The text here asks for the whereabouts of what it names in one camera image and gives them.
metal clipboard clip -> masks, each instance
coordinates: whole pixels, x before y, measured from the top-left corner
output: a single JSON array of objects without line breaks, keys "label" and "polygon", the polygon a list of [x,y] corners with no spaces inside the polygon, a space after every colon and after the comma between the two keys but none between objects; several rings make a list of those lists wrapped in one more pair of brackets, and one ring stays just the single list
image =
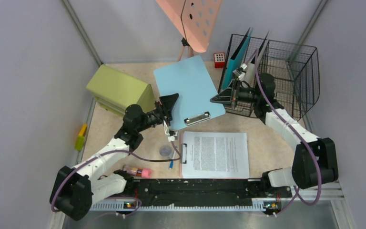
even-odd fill
[{"label": "metal clipboard clip", "polygon": [[184,123],[186,124],[186,126],[191,126],[191,125],[198,124],[198,123],[205,121],[207,119],[210,119],[210,118],[211,118],[210,112],[207,111],[207,112],[204,112],[204,114],[199,114],[199,115],[191,117],[191,118],[186,118],[184,120]]},{"label": "metal clipboard clip", "polygon": [[183,143],[182,144],[182,159],[181,159],[181,163],[182,164],[187,164],[187,144]]}]

red block with holes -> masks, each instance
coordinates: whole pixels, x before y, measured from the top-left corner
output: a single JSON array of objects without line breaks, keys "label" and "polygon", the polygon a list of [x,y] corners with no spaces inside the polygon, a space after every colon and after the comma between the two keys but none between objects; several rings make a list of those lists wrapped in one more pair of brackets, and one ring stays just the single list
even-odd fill
[{"label": "red block with holes", "polygon": [[225,65],[225,54],[223,52],[214,53],[214,68],[223,68]]}]

pink perforated panel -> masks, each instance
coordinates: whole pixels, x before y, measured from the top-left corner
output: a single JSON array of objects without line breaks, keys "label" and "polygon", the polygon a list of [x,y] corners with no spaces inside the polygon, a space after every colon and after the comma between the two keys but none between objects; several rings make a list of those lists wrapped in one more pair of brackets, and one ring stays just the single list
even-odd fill
[{"label": "pink perforated panel", "polygon": [[222,0],[156,0],[196,52],[205,52]]}]

blue clipboard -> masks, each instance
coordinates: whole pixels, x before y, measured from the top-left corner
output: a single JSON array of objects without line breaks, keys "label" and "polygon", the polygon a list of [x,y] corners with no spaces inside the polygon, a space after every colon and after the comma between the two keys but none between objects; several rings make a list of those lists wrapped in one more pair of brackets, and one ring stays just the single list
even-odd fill
[{"label": "blue clipboard", "polygon": [[170,126],[172,130],[186,128],[190,124],[187,124],[187,121],[193,123],[201,116],[207,116],[207,113],[209,117],[206,119],[225,114],[222,104],[210,102],[210,99],[217,95],[217,90],[201,56],[197,55],[155,69],[153,74],[160,96],[179,93],[179,98],[172,110],[173,120]]}]

green storage box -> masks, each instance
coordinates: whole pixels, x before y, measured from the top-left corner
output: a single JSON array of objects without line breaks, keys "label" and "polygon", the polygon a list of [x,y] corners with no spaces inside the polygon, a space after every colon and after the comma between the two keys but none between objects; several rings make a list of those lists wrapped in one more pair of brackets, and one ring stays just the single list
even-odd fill
[{"label": "green storage box", "polygon": [[101,107],[120,116],[131,104],[140,105],[145,113],[155,108],[150,84],[106,65],[99,67],[86,89]]}]

